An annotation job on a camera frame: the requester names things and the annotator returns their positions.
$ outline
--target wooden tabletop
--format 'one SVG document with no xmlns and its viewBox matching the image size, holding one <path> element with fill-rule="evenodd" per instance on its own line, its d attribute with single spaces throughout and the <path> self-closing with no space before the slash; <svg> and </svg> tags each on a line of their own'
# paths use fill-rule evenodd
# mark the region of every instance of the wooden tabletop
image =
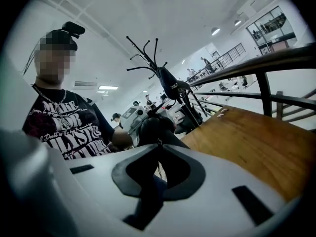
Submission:
<svg viewBox="0 0 316 237">
<path fill-rule="evenodd" d="M 228 111 L 218 118 L 225 108 Z M 316 161 L 316 134 L 231 106 L 181 140 L 193 150 L 238 164 L 286 201 L 302 193 Z"/>
</svg>

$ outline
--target necklace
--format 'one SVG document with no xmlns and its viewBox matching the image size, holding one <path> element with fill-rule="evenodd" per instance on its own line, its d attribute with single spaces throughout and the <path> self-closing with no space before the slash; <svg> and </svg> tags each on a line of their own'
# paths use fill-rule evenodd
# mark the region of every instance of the necklace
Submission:
<svg viewBox="0 0 316 237">
<path fill-rule="evenodd" d="M 62 115 L 62 113 L 61 113 L 61 108 L 60 108 L 60 105 L 63 103 L 63 101 L 64 101 L 65 98 L 66 98 L 67 91 L 64 90 L 64 91 L 65 91 L 64 97 L 63 97 L 63 99 L 59 102 L 59 104 L 57 104 L 57 103 L 51 101 L 51 100 L 50 100 L 48 97 L 46 97 L 43 93 L 41 93 L 40 90 L 39 90 L 35 85 L 33 85 L 33 87 L 34 87 L 34 89 L 38 92 L 38 94 L 39 94 L 41 97 L 45 98 L 47 101 L 49 101 L 50 103 L 52 103 L 53 105 L 55 105 L 55 109 L 56 109 L 56 111 L 57 111 L 57 113 L 58 113 L 58 115 L 59 115 L 59 117 L 60 117 L 60 120 L 61 120 L 62 125 L 63 125 L 65 128 L 68 128 L 68 127 L 70 126 L 70 124 L 69 124 L 69 122 L 64 118 L 64 116 Z"/>
</svg>

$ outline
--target hat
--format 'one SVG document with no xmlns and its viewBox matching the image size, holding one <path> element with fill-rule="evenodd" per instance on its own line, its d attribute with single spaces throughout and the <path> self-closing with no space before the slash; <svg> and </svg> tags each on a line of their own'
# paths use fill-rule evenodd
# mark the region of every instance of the hat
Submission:
<svg viewBox="0 0 316 237">
<path fill-rule="evenodd" d="M 47 33 L 45 37 L 39 40 L 39 43 L 41 50 L 46 50 L 47 46 L 45 44 L 52 44 L 53 50 L 77 51 L 78 49 L 70 34 L 63 30 L 53 30 Z"/>
<path fill-rule="evenodd" d="M 114 113 L 112 115 L 112 119 L 116 119 L 116 118 L 119 118 L 120 117 L 120 114 L 119 113 Z"/>
</svg>

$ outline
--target ceiling light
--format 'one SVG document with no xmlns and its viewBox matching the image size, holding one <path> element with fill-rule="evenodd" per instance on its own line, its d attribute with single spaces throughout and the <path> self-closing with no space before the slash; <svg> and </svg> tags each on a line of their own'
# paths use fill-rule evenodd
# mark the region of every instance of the ceiling light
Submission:
<svg viewBox="0 0 316 237">
<path fill-rule="evenodd" d="M 235 20 L 235 25 L 236 25 L 236 26 L 239 25 L 240 23 L 241 23 L 240 20 Z"/>
<path fill-rule="evenodd" d="M 218 32 L 219 32 L 219 28 L 218 27 L 214 27 L 213 29 L 212 29 L 212 36 L 214 36 L 215 34 L 217 34 Z"/>
<path fill-rule="evenodd" d="M 100 86 L 99 89 L 118 89 L 118 87 L 112 87 L 112 86 Z"/>
</svg>

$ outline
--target window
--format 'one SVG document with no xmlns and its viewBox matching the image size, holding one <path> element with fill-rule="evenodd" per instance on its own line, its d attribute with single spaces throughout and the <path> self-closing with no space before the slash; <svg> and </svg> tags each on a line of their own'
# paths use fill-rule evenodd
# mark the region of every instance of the window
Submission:
<svg viewBox="0 0 316 237">
<path fill-rule="evenodd" d="M 297 41 L 291 24 L 280 7 L 274 8 L 247 29 L 262 54 L 288 48 Z"/>
</svg>

